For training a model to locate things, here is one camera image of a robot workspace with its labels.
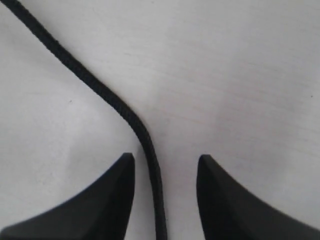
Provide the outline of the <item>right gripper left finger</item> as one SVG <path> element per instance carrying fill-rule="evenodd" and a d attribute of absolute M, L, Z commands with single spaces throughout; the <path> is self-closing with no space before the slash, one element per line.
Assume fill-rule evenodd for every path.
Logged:
<path fill-rule="evenodd" d="M 57 207 L 5 227 L 2 240 L 123 240 L 135 192 L 135 159 L 124 153 L 82 192 Z"/>

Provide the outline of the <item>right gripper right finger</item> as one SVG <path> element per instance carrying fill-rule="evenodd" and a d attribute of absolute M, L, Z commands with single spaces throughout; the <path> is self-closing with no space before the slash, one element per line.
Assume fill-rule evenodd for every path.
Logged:
<path fill-rule="evenodd" d="M 318 240 L 320 231 L 273 208 L 209 154 L 199 158 L 196 195 L 206 240 Z"/>

